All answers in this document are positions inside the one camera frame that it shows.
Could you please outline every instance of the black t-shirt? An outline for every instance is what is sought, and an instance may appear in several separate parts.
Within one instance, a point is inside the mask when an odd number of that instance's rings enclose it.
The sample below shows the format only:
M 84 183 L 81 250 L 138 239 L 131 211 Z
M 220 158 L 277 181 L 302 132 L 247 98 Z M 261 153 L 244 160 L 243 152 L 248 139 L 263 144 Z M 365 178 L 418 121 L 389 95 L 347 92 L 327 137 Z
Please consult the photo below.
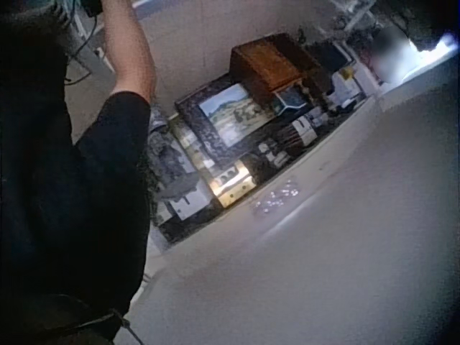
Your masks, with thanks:
M 66 60 L 43 47 L 1 61 L 1 287 L 66 293 L 123 313 L 145 263 L 149 217 L 139 165 L 150 106 L 135 93 L 110 96 L 74 145 Z

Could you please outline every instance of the brown wooden box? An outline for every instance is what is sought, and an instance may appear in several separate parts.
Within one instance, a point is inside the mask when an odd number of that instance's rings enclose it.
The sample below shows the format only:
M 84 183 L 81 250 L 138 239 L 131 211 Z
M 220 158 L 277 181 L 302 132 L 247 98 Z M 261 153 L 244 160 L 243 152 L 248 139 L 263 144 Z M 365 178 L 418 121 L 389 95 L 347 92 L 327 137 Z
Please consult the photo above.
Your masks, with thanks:
M 300 71 L 266 39 L 235 47 L 230 74 L 259 104 L 271 102 L 275 91 L 302 80 Z
M 271 102 L 275 91 L 299 81 L 304 81 L 320 104 L 323 93 L 333 88 L 329 73 L 287 34 L 235 47 L 231 52 L 230 74 L 260 104 Z

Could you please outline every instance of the framed painting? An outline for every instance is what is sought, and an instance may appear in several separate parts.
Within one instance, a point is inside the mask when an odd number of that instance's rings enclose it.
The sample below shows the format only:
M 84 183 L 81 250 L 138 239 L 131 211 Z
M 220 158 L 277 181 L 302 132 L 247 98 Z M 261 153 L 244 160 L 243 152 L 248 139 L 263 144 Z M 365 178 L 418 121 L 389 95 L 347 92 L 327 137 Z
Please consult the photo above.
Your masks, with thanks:
M 221 167 L 230 166 L 274 131 L 301 116 L 276 116 L 257 104 L 229 74 L 175 103 L 179 114 Z

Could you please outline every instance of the black ornate frame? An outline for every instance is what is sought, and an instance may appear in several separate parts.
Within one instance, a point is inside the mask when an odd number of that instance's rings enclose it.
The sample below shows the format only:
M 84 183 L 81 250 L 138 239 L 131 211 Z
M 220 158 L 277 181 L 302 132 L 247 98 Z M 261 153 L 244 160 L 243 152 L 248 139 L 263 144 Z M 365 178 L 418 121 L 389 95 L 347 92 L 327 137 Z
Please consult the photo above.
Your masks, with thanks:
M 253 150 L 273 132 L 279 131 L 306 112 L 306 110 L 299 110 L 295 113 L 275 117 L 232 147 L 228 147 L 214 125 L 201 110 L 200 104 L 236 83 L 238 82 L 229 74 L 226 74 L 175 102 L 179 114 L 203 143 L 209 156 L 222 168 L 234 164 L 236 160 Z

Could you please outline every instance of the landscape painting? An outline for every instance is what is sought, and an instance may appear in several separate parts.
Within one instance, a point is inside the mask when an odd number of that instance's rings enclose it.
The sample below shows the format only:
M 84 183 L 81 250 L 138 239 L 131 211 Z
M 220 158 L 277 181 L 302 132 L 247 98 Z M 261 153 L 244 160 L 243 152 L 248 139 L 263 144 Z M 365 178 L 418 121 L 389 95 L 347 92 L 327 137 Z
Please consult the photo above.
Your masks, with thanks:
M 241 84 L 233 85 L 200 104 L 227 147 L 275 118 L 249 96 Z

